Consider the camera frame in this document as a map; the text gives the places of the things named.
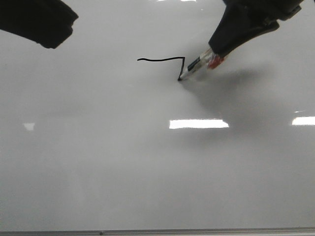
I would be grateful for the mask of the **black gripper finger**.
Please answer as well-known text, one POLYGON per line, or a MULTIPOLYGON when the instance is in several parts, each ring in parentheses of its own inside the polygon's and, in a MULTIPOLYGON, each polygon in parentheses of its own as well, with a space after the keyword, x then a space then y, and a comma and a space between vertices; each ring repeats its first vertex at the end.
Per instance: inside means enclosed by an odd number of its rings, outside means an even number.
POLYGON ((68 39, 78 15, 61 0, 2 0, 0 29, 55 49, 68 39))
POLYGON ((212 51, 227 56, 242 44, 276 31, 301 10, 300 0, 225 0, 225 11, 209 40, 212 51))

